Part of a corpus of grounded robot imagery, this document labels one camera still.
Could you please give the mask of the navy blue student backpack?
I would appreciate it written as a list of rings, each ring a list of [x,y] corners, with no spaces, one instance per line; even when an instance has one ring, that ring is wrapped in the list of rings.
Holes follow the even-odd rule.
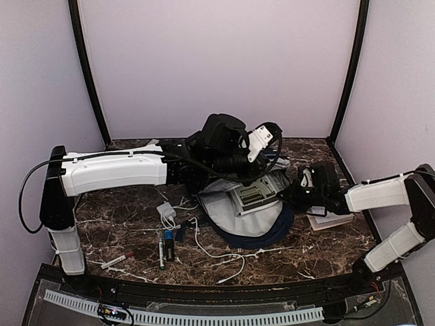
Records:
[[[290,180],[285,175],[289,167],[290,161],[279,155],[276,164],[267,174],[277,173],[286,179],[285,189],[290,185]],[[260,249],[284,239],[294,224],[294,209],[277,194],[276,203],[239,216],[230,198],[230,191],[241,185],[242,183],[218,179],[196,195],[215,232],[230,246],[240,249]]]

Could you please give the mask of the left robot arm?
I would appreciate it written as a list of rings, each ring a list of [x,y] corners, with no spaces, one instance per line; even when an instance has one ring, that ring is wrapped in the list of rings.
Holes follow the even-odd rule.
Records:
[[[208,179],[249,185],[275,165],[264,150],[281,144],[281,136],[274,123],[248,131],[240,119],[214,113],[201,130],[185,139],[161,139],[143,147],[96,153],[67,152],[65,146],[56,146],[49,160],[33,167],[24,180],[46,168],[40,226],[49,232],[70,286],[81,296],[89,296],[96,282],[86,273],[76,227],[76,197],[133,185],[204,185]]]

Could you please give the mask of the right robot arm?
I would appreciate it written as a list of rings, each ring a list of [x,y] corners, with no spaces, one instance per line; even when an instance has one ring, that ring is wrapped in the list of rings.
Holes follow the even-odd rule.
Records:
[[[409,206],[410,221],[361,256],[352,265],[347,289],[360,295],[388,265],[405,259],[434,239],[434,169],[422,164],[398,175],[341,187],[331,162],[298,169],[298,178],[278,193],[297,211],[314,206],[348,215],[389,206]]]

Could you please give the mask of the pink flowered white book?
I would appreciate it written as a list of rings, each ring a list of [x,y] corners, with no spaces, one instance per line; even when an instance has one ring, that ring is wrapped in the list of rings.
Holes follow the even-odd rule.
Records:
[[[354,220],[354,214],[337,215],[327,211],[324,207],[314,206],[306,212],[313,231],[333,228]]]

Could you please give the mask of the grey ianra booklet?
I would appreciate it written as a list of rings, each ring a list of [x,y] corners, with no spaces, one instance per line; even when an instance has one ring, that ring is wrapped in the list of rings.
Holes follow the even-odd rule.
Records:
[[[237,215],[265,209],[278,201],[277,194],[286,186],[286,179],[277,173],[267,174],[248,186],[238,186],[230,191]]]

